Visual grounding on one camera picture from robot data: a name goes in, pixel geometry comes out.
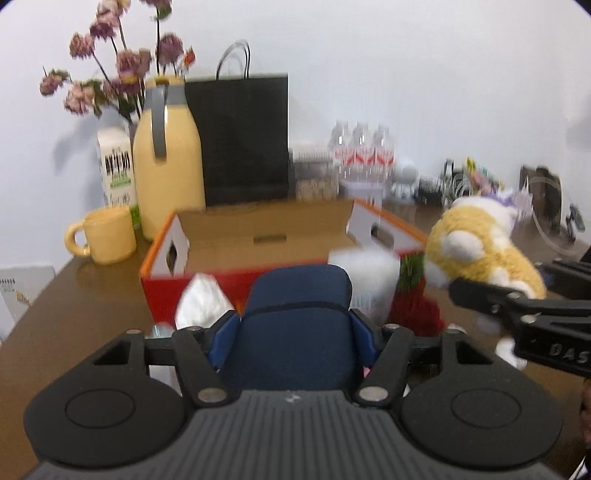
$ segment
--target yellow mug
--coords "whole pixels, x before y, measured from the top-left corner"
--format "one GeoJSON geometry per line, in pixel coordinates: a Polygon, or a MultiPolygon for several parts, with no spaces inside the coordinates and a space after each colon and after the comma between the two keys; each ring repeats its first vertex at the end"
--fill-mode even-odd
{"type": "Polygon", "coordinates": [[[109,265],[130,257],[137,248],[129,207],[103,207],[93,210],[81,222],[70,225],[64,243],[77,257],[92,257],[99,265],[109,265]],[[86,245],[81,247],[74,238],[84,231],[86,245]]]}

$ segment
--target circular pad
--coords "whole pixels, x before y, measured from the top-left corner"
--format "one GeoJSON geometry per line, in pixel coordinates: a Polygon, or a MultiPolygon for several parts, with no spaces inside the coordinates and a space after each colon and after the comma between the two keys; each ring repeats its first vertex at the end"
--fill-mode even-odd
{"type": "Polygon", "coordinates": [[[143,374],[105,369],[66,375],[29,404],[24,425],[40,459],[113,468],[148,458],[176,438],[185,414],[172,388],[143,374]]]}
{"type": "Polygon", "coordinates": [[[460,366],[419,385],[404,399],[401,420],[431,455],[478,470],[539,459],[562,428],[560,408],[541,387],[493,365],[460,366]]]}
{"type": "Polygon", "coordinates": [[[456,418],[480,429],[500,429],[510,425],[521,414],[519,402],[510,395],[481,388],[462,392],[452,400],[456,418]]]}
{"type": "Polygon", "coordinates": [[[90,390],[72,398],[66,405],[66,416],[80,427],[106,429],[123,423],[132,416],[135,402],[118,390],[90,390]]]}

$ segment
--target brown table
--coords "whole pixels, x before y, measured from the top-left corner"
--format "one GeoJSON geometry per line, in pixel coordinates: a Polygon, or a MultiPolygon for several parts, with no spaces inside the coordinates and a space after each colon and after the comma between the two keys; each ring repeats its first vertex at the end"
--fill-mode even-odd
{"type": "MultiPolygon", "coordinates": [[[[399,212],[428,232],[440,216],[438,209],[421,207],[399,212]]],[[[556,255],[532,225],[518,228],[514,241],[533,261],[556,255]]],[[[24,429],[25,406],[43,387],[90,353],[130,328],[150,331],[152,318],[138,279],[148,249],[138,239],[138,252],[129,260],[99,267],[74,259],[43,291],[0,348],[0,478],[17,480],[37,460],[24,429]]],[[[465,327],[484,347],[493,350],[497,339],[474,329],[473,313],[454,307],[444,291],[428,290],[437,299],[443,318],[465,327]]],[[[564,428],[547,462],[563,475],[583,457],[578,408],[582,380],[529,363],[526,373],[546,387],[564,407],[564,428]]]]}

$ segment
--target yellow thermos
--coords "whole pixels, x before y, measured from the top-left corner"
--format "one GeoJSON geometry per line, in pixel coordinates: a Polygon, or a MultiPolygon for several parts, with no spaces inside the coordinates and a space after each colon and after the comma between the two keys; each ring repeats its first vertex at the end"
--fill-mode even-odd
{"type": "Polygon", "coordinates": [[[171,212],[205,208],[201,140],[180,78],[146,81],[134,165],[142,231],[148,240],[171,212]]]}

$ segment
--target ribbed surface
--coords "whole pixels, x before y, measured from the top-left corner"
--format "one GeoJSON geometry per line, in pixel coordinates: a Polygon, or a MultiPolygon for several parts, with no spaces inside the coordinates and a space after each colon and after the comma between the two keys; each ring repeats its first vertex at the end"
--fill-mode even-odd
{"type": "Polygon", "coordinates": [[[27,480],[558,480],[543,465],[501,473],[450,467],[411,446],[383,411],[341,392],[245,392],[204,410],[168,449],[108,472],[40,465],[27,480]]]}

